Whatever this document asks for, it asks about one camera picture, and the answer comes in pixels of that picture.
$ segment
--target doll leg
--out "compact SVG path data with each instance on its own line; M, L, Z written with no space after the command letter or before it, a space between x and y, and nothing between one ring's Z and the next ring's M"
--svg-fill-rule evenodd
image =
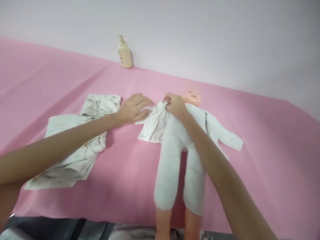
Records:
M185 240L199 240L201 228L201 216L191 212L188 208L185 211Z
M178 191L180 157L181 147L177 142L174 144L172 141L163 141L154 188L154 202L157 207L156 240L170 239L171 209Z
M205 170L195 148L188 151L183 200L186 205L185 239L199 239L205 193Z
M155 240L170 240L170 220L172 210L156 208L157 233Z

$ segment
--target doll foot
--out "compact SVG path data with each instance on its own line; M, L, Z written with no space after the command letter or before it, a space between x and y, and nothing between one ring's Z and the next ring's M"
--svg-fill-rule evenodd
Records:
M157 232L154 240L170 240L170 234Z

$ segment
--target lotion bottle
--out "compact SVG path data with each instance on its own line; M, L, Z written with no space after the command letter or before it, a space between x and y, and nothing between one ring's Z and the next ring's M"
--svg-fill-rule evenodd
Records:
M119 56L120 56L120 62L121 65L124 68L131 68L132 62L131 62L131 54L130 54L130 48L128 44L124 41L123 36L119 35Z

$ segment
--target cloth fold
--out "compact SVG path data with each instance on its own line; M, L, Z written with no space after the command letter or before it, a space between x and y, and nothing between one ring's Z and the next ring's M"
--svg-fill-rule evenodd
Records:
M145 120L136 122L136 124L144 124L138 139L153 143L162 142L164 128L169 117L166 109L167 104L166 101L160 101L152 108L144 108L150 109L151 112Z
M50 137L88 121L117 112L121 97L117 95L89 94L80 115L67 114L49 118L45 137ZM106 147L104 132L83 144L63 161L54 164L46 171L27 182L25 189L72 187L79 180L86 180L99 152Z

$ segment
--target forearm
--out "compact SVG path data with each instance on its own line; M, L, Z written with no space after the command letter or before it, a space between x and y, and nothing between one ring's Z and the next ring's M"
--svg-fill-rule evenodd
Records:
M121 124L116 114L110 114L1 156L0 185L28 181L92 138Z
M190 114L182 118L237 239L277 239L239 175Z

